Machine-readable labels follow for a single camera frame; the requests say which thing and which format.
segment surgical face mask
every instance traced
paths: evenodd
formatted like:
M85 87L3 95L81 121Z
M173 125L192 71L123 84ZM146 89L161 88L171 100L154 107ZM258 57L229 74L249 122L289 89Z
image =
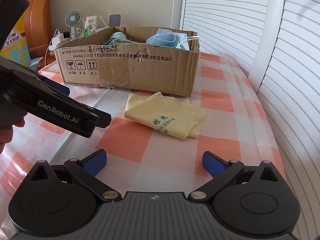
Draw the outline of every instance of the surgical face mask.
M146 44L175 48L179 44L179 41L172 31L159 28L156 35L153 35L147 39Z
M147 39L147 44L173 47L177 49L190 50L188 41L198 40L198 36L188 37L186 33L174 33L170 30L159 28L156 35Z
M186 33L174 33L179 41L177 49L190 50L188 44L188 37Z

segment white cable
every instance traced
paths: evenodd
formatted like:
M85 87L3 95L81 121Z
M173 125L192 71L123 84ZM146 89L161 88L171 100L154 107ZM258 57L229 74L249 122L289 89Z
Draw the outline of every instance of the white cable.
M48 48L47 48L47 51L45 52L45 55L44 55L44 67L46 67L46 66L47 66L47 63L46 63L46 60L47 60L47 53L48 53L48 50L49 50L49 47L50 47L50 45L51 45L51 43L52 43L53 38L56 36L57 31L58 31L58 34L60 34L59 29L58 29L58 28L56 28L56 30L55 30L55 32L54 32L54 35L53 35L53 37L52 37L52 39L51 39L51 41L50 41L50 43L49 43L49 46L48 46Z
M79 36L80 36L80 33L79 33L79 32L70 33L70 37L71 37L71 38L77 39L77 38L79 38Z
M187 40L185 40L185 41L180 42L180 43L177 45L176 49L177 49L182 43L185 43L185 42L187 42L187 41L199 40L199 37L198 37L198 36L193 36L193 37L197 37L197 38L188 37L188 38L191 38L191 39L187 39Z

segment torn cardboard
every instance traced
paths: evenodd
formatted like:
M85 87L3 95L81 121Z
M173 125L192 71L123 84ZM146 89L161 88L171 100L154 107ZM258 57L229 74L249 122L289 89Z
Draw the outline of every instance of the torn cardboard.
M64 44L55 50L63 81L189 97L196 74L199 42L189 41L190 51L145 44L157 30L158 27L112 27ZM197 35L191 31L169 30ZM118 31L139 43L102 45Z

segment white handheld fan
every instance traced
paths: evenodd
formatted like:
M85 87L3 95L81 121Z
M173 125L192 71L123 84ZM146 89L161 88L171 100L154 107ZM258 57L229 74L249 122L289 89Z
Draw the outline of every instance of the white handheld fan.
M77 10L72 10L67 13L65 18L65 23L68 27L71 27L71 39L76 39L81 33L81 29L77 28L78 24L81 22L82 14Z

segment wooden headboard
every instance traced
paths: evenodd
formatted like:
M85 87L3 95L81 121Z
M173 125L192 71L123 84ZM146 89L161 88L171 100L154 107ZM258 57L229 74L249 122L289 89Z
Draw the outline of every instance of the wooden headboard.
M28 1L30 6L24 12L23 20L30 57L44 57L53 36L50 0Z

